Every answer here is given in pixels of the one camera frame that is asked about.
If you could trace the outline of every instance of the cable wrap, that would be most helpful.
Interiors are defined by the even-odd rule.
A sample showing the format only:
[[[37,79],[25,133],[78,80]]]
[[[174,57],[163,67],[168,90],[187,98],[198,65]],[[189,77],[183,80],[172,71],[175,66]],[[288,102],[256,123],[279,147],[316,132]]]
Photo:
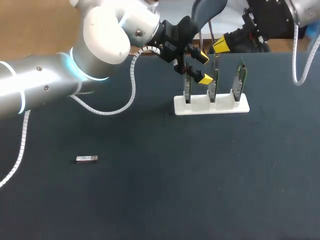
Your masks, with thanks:
[[[136,65],[136,61],[138,59],[138,57],[145,51],[152,51],[155,54],[160,54],[160,49],[156,48],[154,46],[145,46],[143,48],[141,48],[133,57],[131,65],[130,65],[130,78],[131,78],[131,85],[132,85],[132,92],[131,92],[131,97],[130,100],[128,101],[128,103],[115,111],[98,111],[92,107],[90,107],[89,105],[87,105],[85,102],[83,102],[80,98],[78,98],[75,95],[70,96],[71,98],[73,98],[74,100],[76,100],[79,104],[81,104],[85,109],[87,109],[88,111],[97,114],[97,115],[102,115],[102,116],[111,116],[111,115],[116,115],[119,113],[122,113],[123,111],[127,110],[132,103],[135,100],[135,96],[136,96],[136,80],[135,80],[135,65]]]
[[[306,62],[303,74],[301,79],[298,81],[297,79],[297,46],[298,46],[298,33],[299,33],[299,27],[297,24],[294,25],[294,39],[293,39],[293,56],[292,56],[292,75],[293,75],[293,83],[296,86],[301,86],[302,84],[304,84],[304,82],[307,79],[312,61],[316,55],[316,52],[320,46],[320,35],[317,38],[317,40],[315,41],[313,48],[310,52],[309,58]]]
[[[22,158],[24,156],[24,152],[25,152],[25,146],[26,146],[26,138],[27,138],[27,128],[28,128],[28,120],[29,120],[29,115],[30,115],[31,110],[26,111],[24,114],[24,119],[23,119],[23,126],[22,126],[22,137],[21,137],[21,145],[20,145],[20,152],[18,155],[18,158],[13,166],[13,168],[11,169],[11,171],[8,173],[8,175],[2,180],[0,181],[0,188],[5,185],[10,178],[12,178],[12,176],[15,174],[15,172],[18,170]]]

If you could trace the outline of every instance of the white stand with slots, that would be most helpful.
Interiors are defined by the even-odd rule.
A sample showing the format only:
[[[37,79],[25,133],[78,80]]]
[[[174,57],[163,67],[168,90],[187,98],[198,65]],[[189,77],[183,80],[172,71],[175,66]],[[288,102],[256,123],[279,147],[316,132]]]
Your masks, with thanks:
[[[217,94],[215,103],[210,102],[208,91],[206,95],[191,95],[190,99],[191,103],[188,104],[184,95],[174,97],[176,115],[236,114],[250,111],[246,95],[242,93],[240,102],[236,102],[232,90],[229,94]]]

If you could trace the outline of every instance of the wooden floor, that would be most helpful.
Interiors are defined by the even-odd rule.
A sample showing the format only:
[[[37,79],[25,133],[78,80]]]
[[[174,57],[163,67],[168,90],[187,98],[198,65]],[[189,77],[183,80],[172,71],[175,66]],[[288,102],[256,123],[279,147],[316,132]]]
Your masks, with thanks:
[[[68,51],[77,39],[79,23],[79,11],[69,0],[0,0],[0,60]],[[292,40],[268,44],[273,52],[292,52]],[[308,41],[301,40],[298,50],[307,46]]]

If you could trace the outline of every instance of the screw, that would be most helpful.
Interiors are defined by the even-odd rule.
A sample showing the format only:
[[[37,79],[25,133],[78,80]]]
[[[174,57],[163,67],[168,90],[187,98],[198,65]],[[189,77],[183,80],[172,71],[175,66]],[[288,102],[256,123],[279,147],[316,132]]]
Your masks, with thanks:
[[[140,30],[137,30],[137,31],[135,32],[135,36],[136,36],[137,38],[141,38],[141,37],[143,36],[143,33],[142,33]]]

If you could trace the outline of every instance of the black table surface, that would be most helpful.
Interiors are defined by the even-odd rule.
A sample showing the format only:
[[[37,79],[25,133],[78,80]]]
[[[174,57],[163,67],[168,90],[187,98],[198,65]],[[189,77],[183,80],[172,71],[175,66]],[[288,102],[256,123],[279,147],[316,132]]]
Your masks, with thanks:
[[[0,188],[0,239],[320,239],[320,54],[301,87],[291,54],[223,55],[219,93],[230,92],[241,56],[246,114],[176,116],[183,79],[156,56],[138,59],[136,100],[119,115],[71,98],[32,110],[20,168]],[[301,75],[307,55],[298,58]],[[102,111],[123,106],[130,61],[81,98]],[[0,179],[22,122],[0,122]],[[91,155],[98,163],[75,163]]]

